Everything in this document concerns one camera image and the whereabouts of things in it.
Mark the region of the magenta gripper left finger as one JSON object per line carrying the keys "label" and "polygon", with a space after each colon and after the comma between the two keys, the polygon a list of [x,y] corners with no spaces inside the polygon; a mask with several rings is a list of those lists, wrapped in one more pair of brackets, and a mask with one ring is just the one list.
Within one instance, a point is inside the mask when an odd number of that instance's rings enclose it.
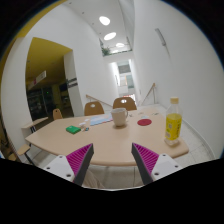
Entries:
{"label": "magenta gripper left finger", "polygon": [[66,156],[66,159],[75,175],[75,184],[79,186],[83,184],[93,154],[93,144],[88,144]]}

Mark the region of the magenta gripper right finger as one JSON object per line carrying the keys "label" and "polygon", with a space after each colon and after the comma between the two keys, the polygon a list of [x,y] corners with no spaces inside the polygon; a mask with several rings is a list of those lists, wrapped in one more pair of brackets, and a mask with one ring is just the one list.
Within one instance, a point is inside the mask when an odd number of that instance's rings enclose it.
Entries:
{"label": "magenta gripper right finger", "polygon": [[143,184],[147,185],[152,183],[153,179],[151,177],[151,173],[159,158],[159,155],[137,143],[132,144],[131,153],[138,166]]}

